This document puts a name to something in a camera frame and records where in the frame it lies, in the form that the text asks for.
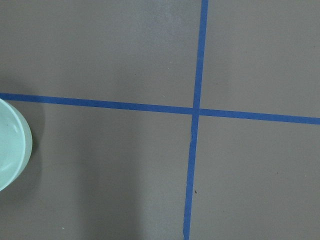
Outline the green bowl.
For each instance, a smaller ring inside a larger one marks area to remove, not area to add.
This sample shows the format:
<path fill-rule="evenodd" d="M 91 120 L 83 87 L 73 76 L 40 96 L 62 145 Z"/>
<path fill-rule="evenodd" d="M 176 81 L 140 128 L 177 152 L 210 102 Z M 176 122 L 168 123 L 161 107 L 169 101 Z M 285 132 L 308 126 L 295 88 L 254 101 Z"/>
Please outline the green bowl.
<path fill-rule="evenodd" d="M 33 148 L 30 126 L 10 103 L 0 100 L 0 189 L 4 190 L 23 172 Z"/>

